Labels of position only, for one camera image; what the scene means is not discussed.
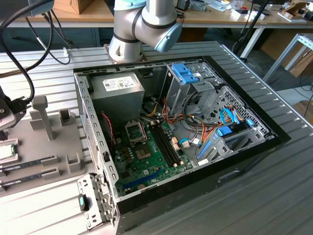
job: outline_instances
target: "motherboard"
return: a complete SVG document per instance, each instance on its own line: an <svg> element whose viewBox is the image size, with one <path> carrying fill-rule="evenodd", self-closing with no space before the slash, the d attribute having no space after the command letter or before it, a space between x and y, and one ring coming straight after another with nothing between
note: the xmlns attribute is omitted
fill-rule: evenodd
<svg viewBox="0 0 313 235"><path fill-rule="evenodd" d="M126 125L115 132L115 166L119 196L144 189L193 168L166 122ZM134 138L145 141L134 144Z"/></svg>

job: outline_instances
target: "orange wire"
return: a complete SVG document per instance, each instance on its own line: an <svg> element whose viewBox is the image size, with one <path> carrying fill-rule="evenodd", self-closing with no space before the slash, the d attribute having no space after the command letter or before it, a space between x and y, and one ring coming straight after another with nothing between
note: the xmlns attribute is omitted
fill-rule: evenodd
<svg viewBox="0 0 313 235"><path fill-rule="evenodd" d="M210 136L210 134L213 132L213 130L215 130L217 127L222 126L222 125L223 125L223 123L221 122L221 123L218 124L217 126L213 127L213 128L209 131L209 133L207 134L207 136L206 136L204 142L206 142L207 138L209 138L209 136Z"/></svg>

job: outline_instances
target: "yellow wire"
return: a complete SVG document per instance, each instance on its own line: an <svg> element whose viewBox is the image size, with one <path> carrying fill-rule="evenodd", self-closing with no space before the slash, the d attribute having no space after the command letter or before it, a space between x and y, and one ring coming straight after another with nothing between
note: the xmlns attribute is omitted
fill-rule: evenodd
<svg viewBox="0 0 313 235"><path fill-rule="evenodd" d="M157 103L156 103L155 108L153 109L152 113L147 114L146 116L147 117L152 117L156 113L156 111L157 111Z"/></svg>

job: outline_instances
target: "metal table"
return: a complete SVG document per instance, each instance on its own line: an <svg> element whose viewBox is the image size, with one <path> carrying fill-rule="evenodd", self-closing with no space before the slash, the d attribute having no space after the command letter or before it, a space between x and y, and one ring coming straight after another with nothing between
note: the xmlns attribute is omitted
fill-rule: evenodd
<svg viewBox="0 0 313 235"><path fill-rule="evenodd" d="M307 33L307 34L299 34L297 33L295 37L292 39L292 41L288 44L286 49L283 51L283 53L278 57L276 62L272 65L272 67L269 69L267 74L265 74L263 80L267 82L270 77L273 75L273 73L276 72L278 67L283 63L283 61L286 59L286 57L289 55L289 53L292 51L292 49L298 44L301 43L303 46L301 49L296 53L296 55L290 60L290 62L285 67L285 70L289 71L293 68L293 66L296 64L296 62L299 62L299 58L304 54L304 52L309 49L313 50L313 34Z"/></svg>
<svg viewBox="0 0 313 235"><path fill-rule="evenodd" d="M179 208L138 226L127 234L311 234L313 223L313 127L303 120L279 95L217 42L178 43L161 54L144 47L148 60L210 55L246 92L291 136L292 140L271 154L247 174ZM33 64L42 52L15 53L22 65ZM54 51L65 58L62 51ZM47 95L48 112L69 107L77 114L72 69L109 63L102 48L71 51L72 63L57 64L48 57L30 72L36 94ZM0 55L0 72L14 68L6 55ZM23 76L0 79L11 98L29 93ZM85 160L90 162L85 148ZM88 164L88 171L93 171ZM86 234L80 212L74 177L0 198L1 234ZM113 234L106 225L89 233Z"/></svg>

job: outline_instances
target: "white connector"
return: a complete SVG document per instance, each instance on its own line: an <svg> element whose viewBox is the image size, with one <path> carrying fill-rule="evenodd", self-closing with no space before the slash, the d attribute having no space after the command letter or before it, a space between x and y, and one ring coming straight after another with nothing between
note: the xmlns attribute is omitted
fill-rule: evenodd
<svg viewBox="0 0 313 235"><path fill-rule="evenodd" d="M63 52L66 57L69 57L68 50L65 47L63 48Z"/></svg>

